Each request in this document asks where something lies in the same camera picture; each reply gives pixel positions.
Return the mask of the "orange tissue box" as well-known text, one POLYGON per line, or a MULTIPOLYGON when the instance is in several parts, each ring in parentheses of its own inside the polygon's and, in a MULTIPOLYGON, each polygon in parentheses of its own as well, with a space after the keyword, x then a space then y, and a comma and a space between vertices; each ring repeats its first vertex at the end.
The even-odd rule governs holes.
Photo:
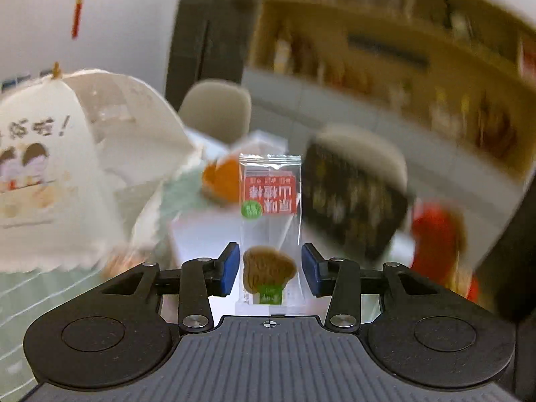
POLYGON ((288 141, 261 130, 246 134, 235 142, 228 154, 208 164, 202 174, 202 192, 222 205, 238 204, 240 201, 239 156, 280 155, 288 149, 288 141))

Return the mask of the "red plush monkey toy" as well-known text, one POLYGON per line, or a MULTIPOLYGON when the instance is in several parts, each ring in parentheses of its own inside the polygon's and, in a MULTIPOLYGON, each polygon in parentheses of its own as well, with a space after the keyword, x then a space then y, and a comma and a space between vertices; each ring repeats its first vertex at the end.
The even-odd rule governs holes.
POLYGON ((438 201, 420 202, 412 210, 411 236, 415 243, 411 269, 476 303, 479 285, 465 259, 462 212, 438 201))

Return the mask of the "wooden display shelf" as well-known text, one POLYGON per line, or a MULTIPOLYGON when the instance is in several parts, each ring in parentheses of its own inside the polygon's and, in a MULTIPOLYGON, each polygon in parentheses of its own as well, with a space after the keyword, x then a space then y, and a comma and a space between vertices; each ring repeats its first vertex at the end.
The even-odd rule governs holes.
POLYGON ((288 107, 318 88, 515 180, 535 160, 535 25, 490 0, 260 0, 245 78, 288 107))

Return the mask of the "beige far chair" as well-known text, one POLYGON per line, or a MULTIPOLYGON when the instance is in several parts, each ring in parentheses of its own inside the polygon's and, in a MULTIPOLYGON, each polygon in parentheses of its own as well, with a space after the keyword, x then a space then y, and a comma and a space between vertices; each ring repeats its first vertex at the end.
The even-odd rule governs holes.
POLYGON ((178 115, 189 128, 233 144, 250 131, 252 99, 237 83, 207 79, 187 92, 178 115))

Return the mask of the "cream mesh food cover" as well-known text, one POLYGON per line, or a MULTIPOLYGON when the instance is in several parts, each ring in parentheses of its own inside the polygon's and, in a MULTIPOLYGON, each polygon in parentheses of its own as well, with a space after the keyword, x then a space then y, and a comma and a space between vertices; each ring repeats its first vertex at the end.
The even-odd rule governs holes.
POLYGON ((1 97, 1 269, 92 267, 128 241, 117 199, 201 158, 174 108, 125 74, 83 70, 1 97))

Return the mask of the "pink cardboard box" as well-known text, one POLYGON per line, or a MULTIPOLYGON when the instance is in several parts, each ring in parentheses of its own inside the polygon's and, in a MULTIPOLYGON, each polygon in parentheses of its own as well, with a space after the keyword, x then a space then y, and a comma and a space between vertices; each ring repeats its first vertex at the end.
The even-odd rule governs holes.
POLYGON ((246 219, 238 209, 211 208, 181 214, 169 227, 175 261, 208 257, 216 259, 229 242, 240 245, 241 253, 255 246, 275 248, 290 256, 297 268, 287 282, 280 305, 262 304, 244 287, 244 267, 240 266, 232 292, 225 298, 210 298, 215 321, 224 315, 236 316, 318 316, 324 319, 329 300, 315 298, 307 285, 301 264, 301 216, 272 215, 246 219))

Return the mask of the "green checked tablecloth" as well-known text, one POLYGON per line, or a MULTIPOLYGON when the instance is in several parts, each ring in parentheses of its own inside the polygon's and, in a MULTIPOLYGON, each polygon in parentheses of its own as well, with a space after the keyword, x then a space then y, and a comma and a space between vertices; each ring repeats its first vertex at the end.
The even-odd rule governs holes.
MULTIPOLYGON (((134 248, 150 251, 162 269, 177 266, 166 229, 176 215, 209 206, 200 195, 203 166, 186 167, 163 182, 115 192, 125 229, 134 248)), ((34 270, 1 275, 1 400, 18 401, 36 380, 23 351, 24 333, 47 311, 101 284, 106 276, 89 269, 34 270)))

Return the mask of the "clear hawthorn snack packet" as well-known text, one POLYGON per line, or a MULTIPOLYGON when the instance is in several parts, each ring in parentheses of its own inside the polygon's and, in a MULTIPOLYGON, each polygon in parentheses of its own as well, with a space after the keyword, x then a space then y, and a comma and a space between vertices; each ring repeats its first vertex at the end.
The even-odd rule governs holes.
POLYGON ((235 311, 292 315, 305 302, 300 275, 302 158, 239 156, 241 263, 235 311))

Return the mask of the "black plum snack bag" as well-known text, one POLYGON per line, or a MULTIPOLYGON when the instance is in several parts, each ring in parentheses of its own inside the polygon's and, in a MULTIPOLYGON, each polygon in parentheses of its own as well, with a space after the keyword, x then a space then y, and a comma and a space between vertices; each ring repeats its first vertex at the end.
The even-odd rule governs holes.
POLYGON ((307 148, 301 177, 306 222, 349 258, 380 260, 402 226, 411 196, 318 142, 307 148))

